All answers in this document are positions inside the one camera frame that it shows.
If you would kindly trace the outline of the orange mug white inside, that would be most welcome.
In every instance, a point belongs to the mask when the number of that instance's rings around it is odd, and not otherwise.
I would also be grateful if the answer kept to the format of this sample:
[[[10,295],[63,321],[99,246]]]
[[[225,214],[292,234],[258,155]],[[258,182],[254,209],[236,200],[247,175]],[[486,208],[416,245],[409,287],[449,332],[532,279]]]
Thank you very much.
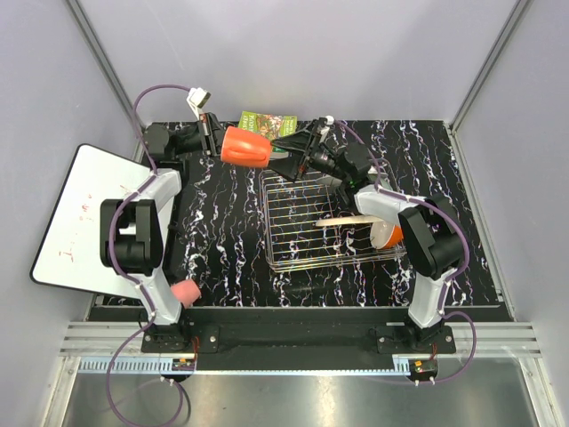
[[[230,127],[224,135],[220,160],[231,165],[265,168],[271,155],[267,138],[239,127]]]

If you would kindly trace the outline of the wire dish rack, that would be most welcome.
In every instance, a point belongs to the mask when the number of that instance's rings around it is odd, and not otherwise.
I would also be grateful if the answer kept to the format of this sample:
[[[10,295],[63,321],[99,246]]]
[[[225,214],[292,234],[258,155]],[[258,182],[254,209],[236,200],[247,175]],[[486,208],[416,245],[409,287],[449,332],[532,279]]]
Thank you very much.
[[[332,189],[310,172],[289,182],[271,171],[260,174],[261,217],[268,265],[275,272],[390,261],[405,255],[397,243],[378,249],[372,225],[356,223]]]

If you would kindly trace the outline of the cream pink leaf plate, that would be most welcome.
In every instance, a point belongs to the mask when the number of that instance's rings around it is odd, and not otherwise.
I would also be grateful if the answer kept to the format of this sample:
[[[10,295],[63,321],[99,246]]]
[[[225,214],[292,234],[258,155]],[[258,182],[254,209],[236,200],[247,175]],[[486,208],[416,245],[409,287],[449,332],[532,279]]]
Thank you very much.
[[[315,226],[323,228],[343,225],[368,224],[375,222],[382,222],[382,219],[372,215],[352,215],[339,218],[320,219],[316,221]]]

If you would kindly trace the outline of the small orange white bowl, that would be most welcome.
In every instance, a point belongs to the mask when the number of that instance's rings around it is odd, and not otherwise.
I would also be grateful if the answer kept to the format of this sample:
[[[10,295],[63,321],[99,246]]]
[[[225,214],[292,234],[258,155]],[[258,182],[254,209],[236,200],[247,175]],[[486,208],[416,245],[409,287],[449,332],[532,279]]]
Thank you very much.
[[[370,229],[370,243],[373,248],[390,249],[403,240],[401,228],[385,221],[373,222]]]

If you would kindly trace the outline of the pink plastic cup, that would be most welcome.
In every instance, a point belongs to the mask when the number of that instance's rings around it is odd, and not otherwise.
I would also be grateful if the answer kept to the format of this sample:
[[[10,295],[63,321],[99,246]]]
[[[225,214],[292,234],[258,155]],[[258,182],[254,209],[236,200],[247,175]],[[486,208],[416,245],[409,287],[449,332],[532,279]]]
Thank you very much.
[[[172,285],[171,290],[174,297],[185,309],[192,306],[201,297],[201,290],[192,279],[185,279]]]

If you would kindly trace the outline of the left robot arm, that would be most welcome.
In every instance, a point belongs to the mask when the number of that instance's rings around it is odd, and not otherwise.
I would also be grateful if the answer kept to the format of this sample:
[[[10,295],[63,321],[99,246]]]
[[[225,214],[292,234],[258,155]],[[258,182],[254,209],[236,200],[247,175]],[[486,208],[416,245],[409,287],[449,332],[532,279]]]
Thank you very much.
[[[151,125],[141,133],[149,175],[122,199],[100,204],[100,261],[112,269],[143,302],[151,325],[165,326],[161,342],[174,352],[191,344],[192,331],[180,314],[199,292],[188,285],[169,284],[164,273],[164,241],[168,227],[159,214],[181,192],[186,166],[181,157],[199,152],[217,157],[226,128],[213,113],[201,112],[197,121],[173,133]]]

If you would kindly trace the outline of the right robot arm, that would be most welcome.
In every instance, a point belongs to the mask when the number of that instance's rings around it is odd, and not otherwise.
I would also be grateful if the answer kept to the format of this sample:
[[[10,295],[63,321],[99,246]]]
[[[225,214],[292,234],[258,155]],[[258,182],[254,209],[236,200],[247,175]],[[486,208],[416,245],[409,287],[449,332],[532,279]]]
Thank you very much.
[[[325,185],[335,189],[353,215],[320,221],[321,227],[369,224],[370,241],[377,247],[381,230],[399,232],[407,258],[415,271],[413,299],[408,318],[413,325],[404,334],[406,347],[424,352],[436,340],[433,327],[445,318],[445,297],[453,279],[469,263],[469,248],[459,220],[441,194],[416,197],[388,189],[381,181],[379,159],[361,139],[331,149],[325,135],[333,125],[322,117],[305,128],[271,142],[285,152],[268,167],[288,181],[299,179],[308,169],[323,175]]]

